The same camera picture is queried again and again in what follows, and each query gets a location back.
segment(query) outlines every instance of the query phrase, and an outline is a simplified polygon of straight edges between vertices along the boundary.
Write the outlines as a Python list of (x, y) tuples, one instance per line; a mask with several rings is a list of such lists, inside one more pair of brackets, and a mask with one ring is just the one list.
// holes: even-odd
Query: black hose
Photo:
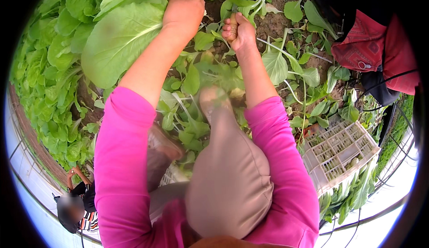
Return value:
[[(400, 76), (403, 76), (403, 75), (406, 75), (406, 74), (410, 74), (410, 73), (416, 72), (417, 70), (418, 70), (418, 69), (413, 69), (413, 70), (409, 70), (409, 71), (402, 72), (402, 73), (397, 74), (397, 75), (394, 75), (394, 76), (392, 76), (392, 77), (390, 77), (390, 78), (388, 78), (388, 79), (385, 79), (385, 80), (383, 80), (382, 82), (377, 83), (376, 85), (373, 85), (373, 86), (369, 87), (367, 90), (365, 90), (365, 92), (364, 92), (363, 94), (359, 95), (359, 97), (357, 98), (357, 100), (354, 102), (354, 107), (356, 107), (356, 102), (357, 102), (357, 101), (359, 101), (359, 99), (360, 99), (360, 98), (362, 98), (362, 96), (367, 95), (367, 94), (368, 94), (368, 92), (369, 92), (370, 90), (372, 90), (372, 89), (374, 89), (374, 88), (377, 88), (378, 86), (382, 85), (383, 83), (388, 82), (389, 80), (392, 80), (392, 79), (394, 79), (394, 78), (397, 78), (397, 77), (400, 77)], [(381, 108), (381, 106), (380, 106), (380, 107), (378, 107), (378, 108), (375, 108), (375, 109), (366, 109), (366, 110), (365, 110), (365, 109), (363, 109), (362, 111), (364, 111), (364, 112), (370, 112), (370, 111), (378, 110), (378, 109), (380, 109), (380, 108)]]

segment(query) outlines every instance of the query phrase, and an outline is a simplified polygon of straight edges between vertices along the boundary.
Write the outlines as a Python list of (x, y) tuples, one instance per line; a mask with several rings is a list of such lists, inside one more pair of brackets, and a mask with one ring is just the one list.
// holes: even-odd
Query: plastic crate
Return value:
[(189, 178), (186, 177), (176, 165), (171, 164), (165, 171), (159, 186), (161, 187), (171, 183), (184, 181), (189, 181)]
[[(305, 138), (304, 143), (304, 165), (318, 197), (355, 174), (380, 152), (377, 143), (359, 122), (351, 123), (333, 116), (330, 124), (327, 129)], [(346, 170), (356, 157), (359, 162)]]

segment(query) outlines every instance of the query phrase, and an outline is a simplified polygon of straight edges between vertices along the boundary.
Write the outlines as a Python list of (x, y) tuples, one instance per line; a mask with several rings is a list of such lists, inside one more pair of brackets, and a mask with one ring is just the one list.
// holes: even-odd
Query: shoe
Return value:
[(224, 107), (233, 115), (233, 106), (226, 92), (217, 86), (204, 87), (200, 91), (201, 111), (207, 118), (208, 123), (212, 124), (212, 113), (217, 107)]
[(182, 145), (170, 138), (158, 124), (154, 123), (147, 134), (148, 148), (164, 153), (171, 161), (182, 159), (185, 156)]

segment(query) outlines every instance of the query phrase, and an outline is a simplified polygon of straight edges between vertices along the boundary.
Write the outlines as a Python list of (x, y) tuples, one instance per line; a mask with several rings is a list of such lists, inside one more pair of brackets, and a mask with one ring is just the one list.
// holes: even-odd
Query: green grass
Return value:
[[(403, 100), (399, 100), (398, 104), (401, 107), (401, 109), (405, 112), (405, 115), (407, 116), (408, 120), (411, 120), (411, 117), (413, 115), (413, 101), (414, 96), (413, 95), (402, 95)], [(380, 172), (384, 169), (387, 162), (389, 161), (390, 157), (392, 157), (393, 153), (395, 152), (397, 145), (395, 142), (389, 137), (391, 136), (396, 140), (396, 142), (400, 143), (402, 138), (404, 137), (404, 134), (408, 128), (408, 124), (405, 120), (405, 118), (401, 115), (399, 110), (396, 110), (394, 113), (394, 124), (393, 127), (389, 130), (389, 132), (386, 134), (386, 140), (384, 141), (382, 145), (382, 150), (380, 152), (380, 155), (378, 157), (378, 169), (377, 169), (377, 175), (380, 174)]]

